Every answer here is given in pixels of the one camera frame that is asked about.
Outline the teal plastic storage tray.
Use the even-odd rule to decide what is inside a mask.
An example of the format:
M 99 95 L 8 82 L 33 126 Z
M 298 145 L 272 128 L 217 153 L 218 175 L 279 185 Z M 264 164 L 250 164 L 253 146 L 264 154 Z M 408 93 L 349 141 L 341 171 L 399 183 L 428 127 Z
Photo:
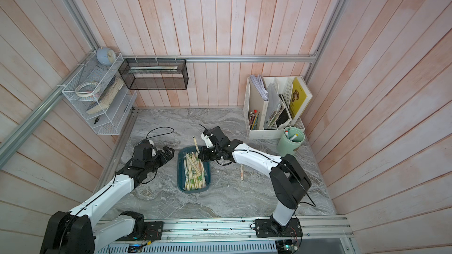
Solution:
M 180 150 L 177 163 L 178 188 L 193 194 L 206 191 L 211 183 L 211 170 L 208 162 L 201 162 L 197 158 L 195 146 Z

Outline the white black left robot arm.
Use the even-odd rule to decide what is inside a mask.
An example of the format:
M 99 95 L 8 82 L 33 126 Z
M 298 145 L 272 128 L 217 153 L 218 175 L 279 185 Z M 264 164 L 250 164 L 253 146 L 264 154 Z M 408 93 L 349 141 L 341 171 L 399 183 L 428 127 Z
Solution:
M 58 211 L 48 221 L 42 241 L 42 254 L 94 254 L 121 239 L 145 240 L 143 214 L 125 211 L 116 219 L 99 225 L 100 219 L 124 196 L 141 184 L 149 183 L 148 174 L 173 159 L 175 150 L 157 149 L 152 141 L 141 141 L 131 159 L 113 179 L 79 206 Z

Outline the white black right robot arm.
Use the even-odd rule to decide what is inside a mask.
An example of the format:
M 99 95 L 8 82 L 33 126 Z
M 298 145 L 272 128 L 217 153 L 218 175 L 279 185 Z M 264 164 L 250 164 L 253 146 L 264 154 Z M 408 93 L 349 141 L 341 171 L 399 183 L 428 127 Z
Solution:
M 300 221 L 293 215 L 302 199 L 308 195 L 312 183 L 293 155 L 270 155 L 240 140 L 231 141 L 220 127 L 205 129 L 201 138 L 206 144 L 200 150 L 201 161 L 227 160 L 229 164 L 248 166 L 270 178 L 278 203 L 268 219 L 254 221 L 259 238 L 288 236 L 290 231 L 302 235 Z

